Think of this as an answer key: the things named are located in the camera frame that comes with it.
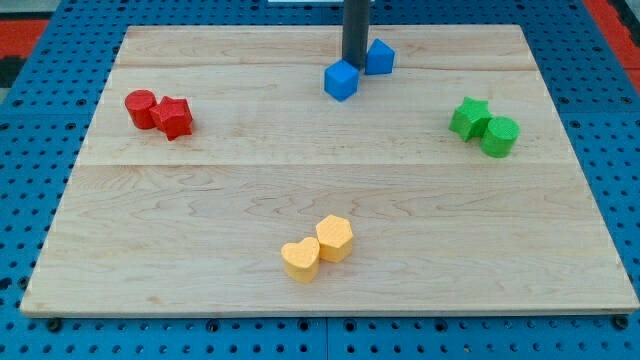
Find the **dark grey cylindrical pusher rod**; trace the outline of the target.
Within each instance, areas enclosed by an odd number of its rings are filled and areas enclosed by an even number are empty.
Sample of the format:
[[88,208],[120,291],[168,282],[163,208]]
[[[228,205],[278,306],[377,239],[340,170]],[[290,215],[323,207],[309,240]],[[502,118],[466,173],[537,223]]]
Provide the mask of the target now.
[[362,70],[366,62],[370,24],[369,0],[345,0],[342,24],[342,59]]

